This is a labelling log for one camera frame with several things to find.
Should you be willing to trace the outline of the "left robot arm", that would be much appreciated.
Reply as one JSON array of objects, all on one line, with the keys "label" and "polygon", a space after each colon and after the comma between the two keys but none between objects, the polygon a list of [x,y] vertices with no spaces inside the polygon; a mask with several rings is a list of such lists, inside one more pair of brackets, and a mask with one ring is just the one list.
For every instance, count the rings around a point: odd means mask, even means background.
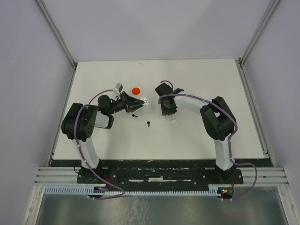
[{"label": "left robot arm", "polygon": [[92,98],[97,99],[98,105],[92,105],[91,102],[87,105],[73,103],[61,125],[62,133],[74,143],[80,155],[81,169],[78,175],[89,178],[94,183],[100,182],[104,177],[101,160],[91,137],[94,128],[111,129],[113,114],[120,111],[133,113],[148,105],[147,98],[137,99],[124,91],[117,91],[116,98],[112,99],[105,94],[110,91],[102,91]]}]

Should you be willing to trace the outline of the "round orange earbud case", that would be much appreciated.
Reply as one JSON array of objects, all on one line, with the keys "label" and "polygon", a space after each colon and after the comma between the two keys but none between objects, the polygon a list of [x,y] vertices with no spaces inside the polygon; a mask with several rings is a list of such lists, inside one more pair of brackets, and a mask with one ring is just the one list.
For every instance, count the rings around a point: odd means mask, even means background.
[{"label": "round orange earbud case", "polygon": [[132,93],[133,93],[134,95],[139,95],[139,94],[140,94],[140,89],[139,89],[138,87],[134,87],[134,88],[132,89]]}]

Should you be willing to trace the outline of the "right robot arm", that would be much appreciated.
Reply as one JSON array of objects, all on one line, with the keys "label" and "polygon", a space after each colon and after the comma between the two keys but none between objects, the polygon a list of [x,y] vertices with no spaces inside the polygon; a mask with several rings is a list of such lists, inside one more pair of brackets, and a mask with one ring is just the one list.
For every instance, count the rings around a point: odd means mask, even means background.
[{"label": "right robot arm", "polygon": [[225,100],[218,96],[207,100],[186,93],[183,89],[173,89],[162,82],[155,88],[159,96],[162,115],[170,116],[183,108],[199,114],[204,128],[214,140],[216,150],[215,178],[220,183],[228,182],[234,173],[230,140],[236,130],[236,119]]}]

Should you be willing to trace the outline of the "round white earbud case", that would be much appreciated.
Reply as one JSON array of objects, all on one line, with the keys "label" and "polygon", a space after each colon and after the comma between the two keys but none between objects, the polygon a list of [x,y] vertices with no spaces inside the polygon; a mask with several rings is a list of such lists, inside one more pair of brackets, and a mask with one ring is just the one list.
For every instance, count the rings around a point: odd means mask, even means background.
[{"label": "round white earbud case", "polygon": [[144,104],[143,104],[144,106],[149,105],[149,102],[146,97],[143,97],[142,100],[144,101]]}]

